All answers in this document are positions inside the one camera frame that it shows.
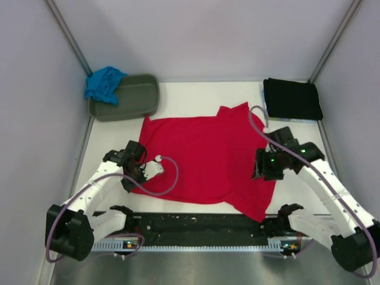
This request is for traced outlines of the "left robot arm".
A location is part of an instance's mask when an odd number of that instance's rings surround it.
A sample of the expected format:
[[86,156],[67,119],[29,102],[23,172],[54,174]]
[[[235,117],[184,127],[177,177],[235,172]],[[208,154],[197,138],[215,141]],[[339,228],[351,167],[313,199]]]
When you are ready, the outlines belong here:
[[114,205],[104,212],[97,208],[117,183],[131,190],[145,182],[142,166],[146,157],[146,148],[136,141],[129,141],[119,151],[109,151],[81,190],[62,205],[48,209],[45,256],[49,263],[54,262],[50,252],[82,261],[99,240],[115,232],[124,236],[133,232],[135,222],[128,207]]

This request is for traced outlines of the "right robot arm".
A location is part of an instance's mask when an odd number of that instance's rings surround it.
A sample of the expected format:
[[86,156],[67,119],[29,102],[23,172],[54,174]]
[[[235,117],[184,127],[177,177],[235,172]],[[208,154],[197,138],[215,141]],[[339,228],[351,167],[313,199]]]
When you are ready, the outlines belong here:
[[277,228],[284,235],[301,232],[329,249],[344,270],[355,273],[372,264],[378,266],[379,221],[353,198],[330,168],[322,151],[312,142],[300,144],[288,127],[269,134],[259,132],[273,151],[256,151],[253,179],[284,179],[292,170],[317,195],[331,221],[318,218],[299,204],[284,205],[278,212]]

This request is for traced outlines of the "red t shirt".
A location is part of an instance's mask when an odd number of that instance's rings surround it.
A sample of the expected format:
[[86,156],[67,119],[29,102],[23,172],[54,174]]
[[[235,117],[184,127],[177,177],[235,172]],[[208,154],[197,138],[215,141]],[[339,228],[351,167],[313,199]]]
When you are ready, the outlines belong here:
[[194,204],[226,202],[261,222],[275,182],[251,178],[255,153],[265,148],[249,122],[247,103],[219,108],[216,116],[144,119],[139,142],[148,160],[163,157],[164,173],[145,189],[166,200]]

